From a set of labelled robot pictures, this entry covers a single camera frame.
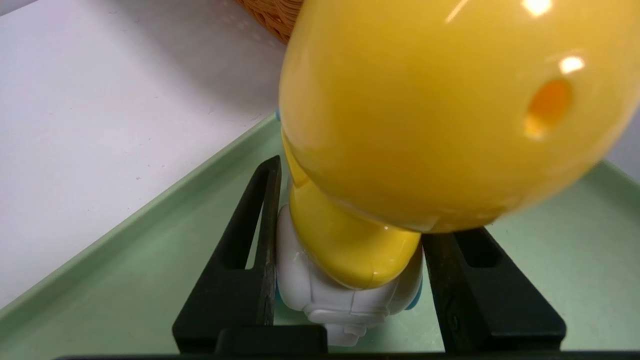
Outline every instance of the yellow plastic toy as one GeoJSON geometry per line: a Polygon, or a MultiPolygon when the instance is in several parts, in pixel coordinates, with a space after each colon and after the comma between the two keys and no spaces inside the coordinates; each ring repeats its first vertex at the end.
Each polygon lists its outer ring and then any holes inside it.
{"type": "Polygon", "coordinates": [[[356,289],[421,233],[566,188],[640,99],[638,0],[306,0],[280,86],[291,218],[356,289]]]}

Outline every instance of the green tray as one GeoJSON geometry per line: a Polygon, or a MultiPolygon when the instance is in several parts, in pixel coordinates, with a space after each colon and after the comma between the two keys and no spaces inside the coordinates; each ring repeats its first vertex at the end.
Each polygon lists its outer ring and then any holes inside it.
{"type": "MultiPolygon", "coordinates": [[[[263,120],[2,309],[0,359],[177,353],[172,323],[255,167],[282,155],[279,130],[274,117],[263,120]]],[[[489,227],[566,321],[565,350],[640,348],[639,215],[639,188],[602,163],[554,199],[489,227]]],[[[303,322],[277,305],[276,323],[303,322]]],[[[357,347],[332,349],[419,350],[443,350],[429,286],[415,309],[357,347]]]]}

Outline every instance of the yellow toy part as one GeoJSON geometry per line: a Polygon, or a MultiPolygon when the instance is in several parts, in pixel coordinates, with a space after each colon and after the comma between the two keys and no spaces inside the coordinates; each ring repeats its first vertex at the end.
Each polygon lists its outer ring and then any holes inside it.
{"type": "Polygon", "coordinates": [[[390,281],[397,244],[575,182],[639,97],[638,0],[306,0],[280,84],[300,241],[345,285],[390,281]]]}
{"type": "Polygon", "coordinates": [[[285,136],[282,142],[293,180],[291,220],[309,257],[350,288],[377,288],[400,275],[420,233],[369,220],[331,201],[300,169],[285,136]]]}

